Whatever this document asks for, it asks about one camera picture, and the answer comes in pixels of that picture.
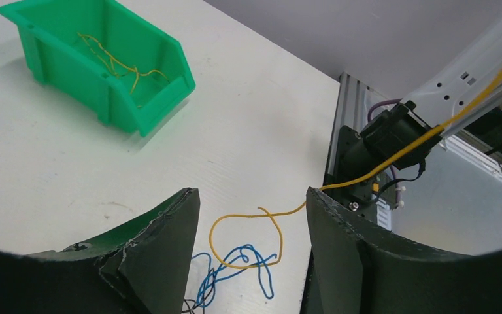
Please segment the robotic arm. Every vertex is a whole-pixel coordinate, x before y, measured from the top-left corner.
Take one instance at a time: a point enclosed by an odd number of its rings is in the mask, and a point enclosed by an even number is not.
[[[339,130],[333,177],[328,183],[347,182],[369,173],[434,125],[462,111],[489,85],[501,67],[502,17],[432,80],[405,96],[392,110],[376,116],[360,133],[343,126]],[[420,176],[430,149],[443,137],[453,135],[488,112],[499,103],[494,101],[499,96],[502,83],[478,107],[393,165],[404,169],[418,164]],[[366,209],[373,205],[373,192],[378,196],[383,192],[378,181],[379,178],[372,178],[329,194],[348,208],[360,205]]]

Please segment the blue wire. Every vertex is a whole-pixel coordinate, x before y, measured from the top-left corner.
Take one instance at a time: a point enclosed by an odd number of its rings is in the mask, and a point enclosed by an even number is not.
[[[267,265],[268,261],[272,258],[277,258],[277,254],[274,253],[274,254],[271,254],[270,256],[268,256],[267,258],[263,258],[262,255],[255,249],[255,247],[253,247],[253,245],[251,244],[246,244],[246,245],[242,245],[240,247],[236,247],[234,249],[232,249],[232,251],[230,251],[226,257],[223,259],[223,261],[225,262],[226,260],[228,260],[230,258],[230,256],[235,253],[236,251],[239,251],[239,255],[236,256],[235,258],[232,258],[228,264],[233,264],[234,262],[238,261],[238,260],[242,260],[244,263],[249,263],[249,256],[247,256],[246,254],[244,254],[244,250],[249,250],[249,251],[252,251],[253,254],[255,255],[255,259],[257,260],[256,263],[253,263],[251,265],[257,265],[257,270],[258,270],[258,280],[259,280],[259,285],[261,287],[261,290],[263,291],[263,294],[265,295],[265,297],[268,299],[268,300],[271,300],[272,298],[274,298],[274,288],[273,288],[273,284],[272,284],[272,274],[270,272],[270,269]],[[218,274],[227,268],[227,266],[223,265],[223,264],[220,264],[218,266],[218,268],[216,270],[214,270],[214,268],[211,268],[212,266],[212,257],[209,253],[199,253],[199,254],[196,254],[195,256],[192,257],[192,259],[194,258],[197,258],[198,256],[206,256],[209,260],[209,272],[207,273],[207,276],[205,277],[205,279],[203,280],[203,282],[201,283],[201,285],[199,286],[199,292],[197,293],[197,297],[195,298],[196,300],[196,304],[199,304],[199,307],[202,307],[202,308],[206,308],[208,307],[212,301],[214,300],[214,297],[216,295],[216,284],[221,282],[221,281],[225,281],[225,280],[228,280],[228,279],[231,279],[237,275],[239,275],[240,273],[246,271],[248,268],[244,269],[244,270],[239,270],[239,271],[236,271],[235,273],[232,273],[231,275],[228,275],[228,276],[225,276],[225,277],[222,277],[222,278],[216,278],[218,276]],[[262,279],[262,276],[261,276],[261,268],[265,268],[266,269],[266,272],[267,272],[267,275],[268,275],[268,281],[269,281],[269,292],[267,292],[264,284],[263,284],[263,279]],[[212,290],[212,295],[210,298],[206,297],[205,296],[205,293],[209,290],[209,289],[213,289]]]

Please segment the screw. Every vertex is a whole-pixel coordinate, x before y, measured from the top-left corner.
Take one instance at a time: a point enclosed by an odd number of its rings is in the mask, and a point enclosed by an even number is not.
[[[354,201],[352,203],[349,203],[349,208],[351,208],[351,211],[357,211],[357,209],[359,209],[359,204]]]

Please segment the green plastic bin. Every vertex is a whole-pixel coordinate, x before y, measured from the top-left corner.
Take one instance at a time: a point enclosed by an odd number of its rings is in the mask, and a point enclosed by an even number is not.
[[[113,0],[24,0],[0,14],[18,26],[35,79],[73,96],[104,124],[146,136],[195,89],[180,43]],[[111,64],[93,39],[139,75]],[[145,75],[151,70],[158,71]]]

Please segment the gray wall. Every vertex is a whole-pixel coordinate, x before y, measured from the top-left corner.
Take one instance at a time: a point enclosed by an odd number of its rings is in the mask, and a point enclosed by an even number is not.
[[[436,75],[502,13],[502,0],[206,0],[333,78],[386,97]]]

